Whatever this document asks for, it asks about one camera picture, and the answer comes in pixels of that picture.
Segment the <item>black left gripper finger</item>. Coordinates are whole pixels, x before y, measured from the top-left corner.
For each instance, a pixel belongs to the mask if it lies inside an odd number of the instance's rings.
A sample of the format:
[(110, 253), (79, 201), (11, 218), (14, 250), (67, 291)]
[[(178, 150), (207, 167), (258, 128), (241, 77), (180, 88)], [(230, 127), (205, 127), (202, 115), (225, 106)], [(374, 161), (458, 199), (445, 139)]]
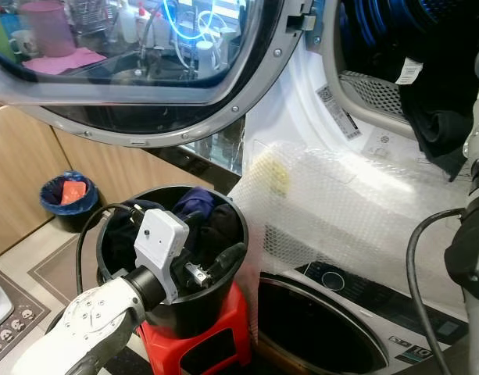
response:
[(207, 273), (211, 277), (211, 285), (232, 280), (241, 267), (246, 254), (247, 245), (244, 242), (236, 243), (219, 253), (207, 269)]

